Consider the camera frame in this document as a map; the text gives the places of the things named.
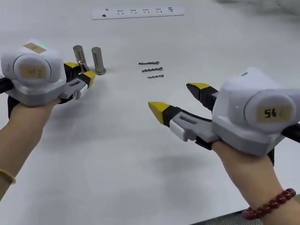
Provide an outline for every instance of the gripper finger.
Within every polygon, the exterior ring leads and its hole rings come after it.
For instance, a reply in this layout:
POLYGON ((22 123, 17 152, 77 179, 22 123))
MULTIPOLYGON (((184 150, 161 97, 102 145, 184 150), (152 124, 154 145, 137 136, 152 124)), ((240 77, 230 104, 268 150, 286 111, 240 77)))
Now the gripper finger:
POLYGON ((187 83, 188 90, 202 103, 202 105, 212 111, 218 91, 206 83, 187 83))

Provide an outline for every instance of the metal cylinder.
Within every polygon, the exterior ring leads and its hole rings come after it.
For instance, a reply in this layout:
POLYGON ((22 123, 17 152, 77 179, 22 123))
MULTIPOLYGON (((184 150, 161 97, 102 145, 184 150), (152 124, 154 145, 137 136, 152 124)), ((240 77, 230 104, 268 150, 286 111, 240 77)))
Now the metal cylinder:
POLYGON ((79 64, 79 66, 80 66, 80 69, 81 69, 81 72, 82 72, 82 73, 85 73, 86 71, 89 70, 88 68, 86 68, 86 66, 85 66, 85 64, 84 64, 83 61, 79 61, 78 64, 79 64))
POLYGON ((101 48, 99 47, 93 47, 92 48, 92 54, 95 64, 95 72, 97 75, 103 75, 106 73, 106 69, 103 65, 103 58, 101 53, 101 48))
POLYGON ((75 54, 76 62, 77 63, 79 63, 80 61, 83 62, 85 68, 87 70, 89 70, 89 67, 86 63, 86 59, 85 59, 85 56, 84 56, 83 47, 81 45, 75 45, 73 47, 73 51, 74 51, 74 54, 75 54))

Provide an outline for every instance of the white table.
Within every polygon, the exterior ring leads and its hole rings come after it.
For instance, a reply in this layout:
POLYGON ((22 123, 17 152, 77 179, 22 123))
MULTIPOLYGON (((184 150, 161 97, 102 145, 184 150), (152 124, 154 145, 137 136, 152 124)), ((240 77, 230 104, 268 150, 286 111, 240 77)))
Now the white table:
MULTIPOLYGON (((135 6, 137 0, 68 2, 0 3, 0 53, 38 38, 65 61, 74 61, 72 47, 83 45, 92 64, 90 49, 100 46, 108 71, 84 99, 55 108, 0 204, 0 224, 188 225, 246 208, 217 156, 181 142, 147 102, 209 117, 185 84, 219 88, 248 66, 299 87, 299 18, 252 5, 182 0, 185 16, 92 21, 92 7, 135 6), (150 60, 161 61, 164 78, 141 73, 137 63, 150 60)), ((0 96, 1 126, 6 98, 0 96)), ((277 147, 276 171, 284 187, 300 191, 297 148, 289 140, 277 147)))

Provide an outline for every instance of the white power strip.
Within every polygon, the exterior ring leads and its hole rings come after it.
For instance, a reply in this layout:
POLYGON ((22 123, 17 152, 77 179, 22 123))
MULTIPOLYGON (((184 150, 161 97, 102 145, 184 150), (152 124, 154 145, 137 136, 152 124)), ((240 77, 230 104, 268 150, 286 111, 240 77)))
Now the white power strip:
POLYGON ((181 7, 131 7, 131 8, 95 8, 92 10, 93 20, 141 18, 156 16, 184 15, 181 7))

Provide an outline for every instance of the hand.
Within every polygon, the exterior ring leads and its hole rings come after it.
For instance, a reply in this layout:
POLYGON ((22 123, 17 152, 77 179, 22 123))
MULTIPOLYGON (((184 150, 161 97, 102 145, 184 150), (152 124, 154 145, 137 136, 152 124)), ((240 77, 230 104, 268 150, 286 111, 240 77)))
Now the hand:
POLYGON ((46 105, 37 107, 27 107, 22 104, 17 104, 11 111, 9 123, 14 123, 26 128, 43 129, 52 109, 59 103, 60 100, 56 99, 46 105))
POLYGON ((213 143, 212 149, 251 207, 265 204, 283 190, 268 156, 246 155, 224 142, 213 143))

